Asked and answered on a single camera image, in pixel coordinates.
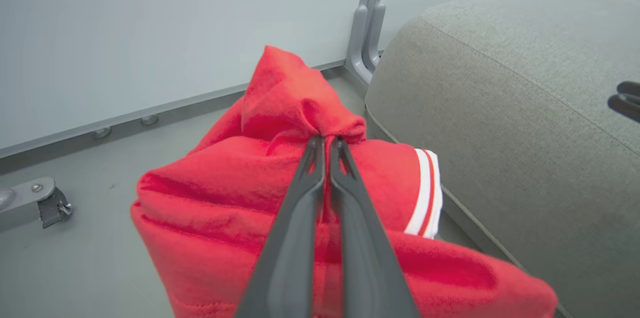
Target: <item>white stripe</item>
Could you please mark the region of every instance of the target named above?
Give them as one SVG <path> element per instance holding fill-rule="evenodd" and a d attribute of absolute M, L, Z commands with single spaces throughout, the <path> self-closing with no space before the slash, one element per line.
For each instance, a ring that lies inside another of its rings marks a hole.
<path fill-rule="evenodd" d="M 425 233 L 423 235 L 423 237 L 425 238 L 431 238 L 433 239 L 436 234 L 438 234 L 438 224 L 440 222 L 440 215 L 441 215 L 441 210 L 442 210 L 442 188 L 441 188 L 441 182 L 439 181 L 440 179 L 440 166 L 438 165 L 438 156 L 432 152 L 432 151 L 427 151 L 427 154 L 429 154 L 429 156 L 431 156 L 431 161 L 433 163 L 433 182 L 431 182 L 432 184 L 434 184 L 435 189 L 433 191 L 433 208 L 431 209 L 432 213 L 431 216 L 429 217 L 429 225 L 427 226 L 427 229 L 425 229 Z"/>
<path fill-rule="evenodd" d="M 421 149 L 416 149 L 418 154 L 418 162 L 420 163 L 420 189 L 418 191 L 418 200 L 415 203 L 414 213 L 407 224 L 407 228 L 404 230 L 406 234 L 418 235 L 420 233 L 420 227 L 423 226 L 425 221 L 425 215 L 427 215 L 427 209 L 429 209 L 429 192 L 431 189 L 430 172 L 429 172 L 429 158 L 427 154 Z"/>

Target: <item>seam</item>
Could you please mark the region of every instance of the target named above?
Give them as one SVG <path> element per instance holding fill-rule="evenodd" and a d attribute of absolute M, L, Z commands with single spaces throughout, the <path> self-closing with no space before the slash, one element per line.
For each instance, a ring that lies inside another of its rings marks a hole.
<path fill-rule="evenodd" d="M 608 131 L 606 131 L 605 129 L 603 129 L 601 126 L 599 126 L 598 124 L 595 124 L 593 121 L 591 121 L 590 119 L 588 119 L 587 117 L 585 117 L 585 115 L 583 115 L 582 113 L 579 113 L 577 110 L 575 110 L 574 108 L 572 108 L 571 106 L 567 105 L 567 103 L 563 102 L 562 100 L 560 100 L 558 97 L 556 97 L 555 95 L 551 94 L 550 92 L 548 92 L 547 90 L 543 89 L 542 87 L 540 87 L 540 85 L 532 82 L 531 80 L 525 78 L 524 76 L 522 76 L 521 74 L 519 74 L 518 72 L 515 72 L 513 69 L 510 69 L 509 67 L 505 66 L 505 64 L 502 64 L 501 62 L 498 62 L 498 60 L 486 55 L 485 53 L 482 53 L 481 51 L 479 51 L 478 49 L 469 46 L 469 44 L 462 42 L 461 40 L 452 37 L 450 34 L 445 33 L 444 31 L 442 31 L 439 28 L 436 28 L 434 25 L 432 25 L 431 23 L 429 23 L 428 21 L 426 21 L 426 19 L 421 15 L 420 20 L 425 23 L 426 25 L 430 26 L 431 28 L 433 28 L 435 31 L 438 31 L 439 33 L 441 33 L 442 35 L 445 35 L 446 37 L 449 37 L 450 39 L 462 44 L 463 46 L 468 47 L 469 49 L 473 50 L 474 52 L 476 52 L 477 54 L 480 54 L 482 56 L 484 56 L 485 58 L 487 58 L 488 60 L 491 60 L 492 62 L 498 64 L 499 66 L 503 67 L 503 69 L 513 73 L 515 76 L 521 78 L 522 80 L 530 83 L 531 85 L 533 85 L 533 87 L 536 87 L 538 90 L 540 90 L 540 92 L 543 92 L 545 95 L 548 95 L 549 97 L 551 97 L 552 99 L 554 99 L 554 101 L 556 101 L 557 103 L 560 103 L 561 105 L 563 105 L 564 107 L 566 107 L 567 109 L 569 109 L 570 111 L 573 111 L 576 115 L 578 115 L 579 117 L 585 119 L 586 122 L 588 122 L 591 126 L 593 126 L 594 128 L 597 128 L 598 130 L 600 130 L 602 133 L 604 133 L 605 135 L 607 135 L 608 137 L 610 137 L 612 140 L 614 140 L 615 142 L 617 142 L 618 144 L 622 145 L 623 147 L 625 147 L 629 152 L 631 152 L 631 155 L 635 156 L 636 158 L 640 159 L 640 152 L 636 152 L 633 148 L 631 148 L 629 145 L 625 144 L 624 142 L 620 141 L 620 139 L 616 138 L 615 136 L 611 135 Z"/>

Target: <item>red cloth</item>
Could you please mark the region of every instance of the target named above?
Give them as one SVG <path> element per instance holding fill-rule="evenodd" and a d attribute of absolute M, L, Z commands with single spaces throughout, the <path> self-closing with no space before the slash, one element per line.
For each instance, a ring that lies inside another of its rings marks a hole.
<path fill-rule="evenodd" d="M 242 99 L 184 158 L 147 172 L 131 216 L 182 317 L 232 316 L 307 140 L 342 135 L 423 316 L 553 316 L 553 290 L 515 266 L 423 236 L 434 234 L 437 157 L 366 140 L 322 75 L 266 47 Z M 341 316 L 338 218 L 318 218 L 313 311 Z"/>

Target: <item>fabric upholstery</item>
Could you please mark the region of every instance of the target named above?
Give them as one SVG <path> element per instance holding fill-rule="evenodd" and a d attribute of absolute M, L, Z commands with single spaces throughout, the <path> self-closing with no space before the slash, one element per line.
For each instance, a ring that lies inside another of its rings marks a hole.
<path fill-rule="evenodd" d="M 366 95 L 369 123 L 437 151 L 443 186 L 574 316 L 640 311 L 640 124 L 606 105 L 639 80 L 638 16 L 637 0 L 436 6 Z"/>

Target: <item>gray metal post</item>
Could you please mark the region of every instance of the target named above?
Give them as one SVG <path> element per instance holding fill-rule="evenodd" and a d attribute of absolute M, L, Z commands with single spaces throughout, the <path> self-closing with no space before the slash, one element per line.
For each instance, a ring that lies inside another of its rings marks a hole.
<path fill-rule="evenodd" d="M 384 8 L 380 0 L 359 0 L 353 17 L 345 65 L 366 84 L 371 82 L 372 71 L 378 64 L 377 46 L 385 14 Z"/>

